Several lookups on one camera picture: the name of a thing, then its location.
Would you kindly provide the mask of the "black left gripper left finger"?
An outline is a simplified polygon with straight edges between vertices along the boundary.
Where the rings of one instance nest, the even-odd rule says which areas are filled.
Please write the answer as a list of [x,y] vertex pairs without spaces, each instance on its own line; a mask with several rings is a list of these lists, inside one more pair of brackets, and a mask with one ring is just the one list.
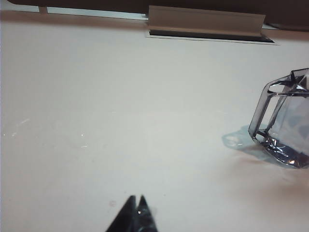
[[136,210],[136,196],[131,195],[126,200],[106,232],[132,231],[133,217]]

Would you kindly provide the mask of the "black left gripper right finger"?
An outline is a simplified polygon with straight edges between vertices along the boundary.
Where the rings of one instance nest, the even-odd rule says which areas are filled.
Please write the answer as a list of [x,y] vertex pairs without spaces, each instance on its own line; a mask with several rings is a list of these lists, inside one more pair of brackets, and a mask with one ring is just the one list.
[[152,212],[143,195],[133,214],[132,232],[158,232]]

